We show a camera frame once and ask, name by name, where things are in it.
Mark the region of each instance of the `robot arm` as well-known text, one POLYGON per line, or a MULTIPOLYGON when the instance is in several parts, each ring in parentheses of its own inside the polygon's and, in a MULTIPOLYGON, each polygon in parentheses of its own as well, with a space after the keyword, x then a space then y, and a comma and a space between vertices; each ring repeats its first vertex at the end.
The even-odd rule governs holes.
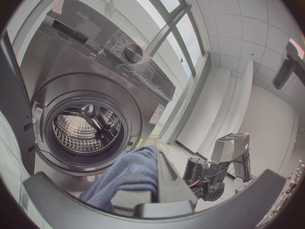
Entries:
POLYGON ((184 181, 197 196, 204 201, 215 201, 224 192, 223 180, 230 163, 233 162, 236 179, 235 192, 251 182, 249 134, 229 134, 216 140, 211 156, 211 164, 200 158, 189 158, 184 181))

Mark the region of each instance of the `yellow warning sticker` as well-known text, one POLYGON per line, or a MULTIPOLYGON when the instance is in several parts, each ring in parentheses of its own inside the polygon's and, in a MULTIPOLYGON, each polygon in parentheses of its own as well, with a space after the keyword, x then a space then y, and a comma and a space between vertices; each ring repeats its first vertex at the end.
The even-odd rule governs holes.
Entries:
POLYGON ((136 147, 139 147, 141 145, 141 143, 143 142, 143 139, 140 139, 139 143, 137 144, 136 147))

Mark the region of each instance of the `orange wire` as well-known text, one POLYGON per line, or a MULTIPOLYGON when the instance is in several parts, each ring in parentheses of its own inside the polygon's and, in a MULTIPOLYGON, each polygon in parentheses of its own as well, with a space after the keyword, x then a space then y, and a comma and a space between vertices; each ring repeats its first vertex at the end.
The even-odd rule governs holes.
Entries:
POLYGON ((193 185, 196 185, 199 182, 199 180, 195 181, 194 183, 192 183, 191 185, 189 185, 189 187, 192 187, 193 185))

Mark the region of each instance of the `aux logo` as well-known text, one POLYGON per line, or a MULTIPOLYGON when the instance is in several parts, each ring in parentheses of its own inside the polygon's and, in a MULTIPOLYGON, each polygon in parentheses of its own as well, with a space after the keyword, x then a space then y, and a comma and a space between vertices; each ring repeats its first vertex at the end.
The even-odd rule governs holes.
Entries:
POLYGON ((88 20, 89 17, 85 16, 84 14, 80 13, 80 12, 77 12, 75 14, 78 14, 80 17, 84 18, 85 20, 88 20))

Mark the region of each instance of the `door hinge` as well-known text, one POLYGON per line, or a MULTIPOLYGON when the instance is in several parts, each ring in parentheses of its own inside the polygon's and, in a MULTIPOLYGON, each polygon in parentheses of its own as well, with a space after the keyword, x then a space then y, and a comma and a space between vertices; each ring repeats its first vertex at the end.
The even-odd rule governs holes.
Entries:
POLYGON ((40 118, 42 112, 43 109, 37 107, 35 110, 35 114, 32 118, 32 123, 34 126, 34 134, 35 134, 35 143, 42 143, 42 139, 40 135, 40 118))

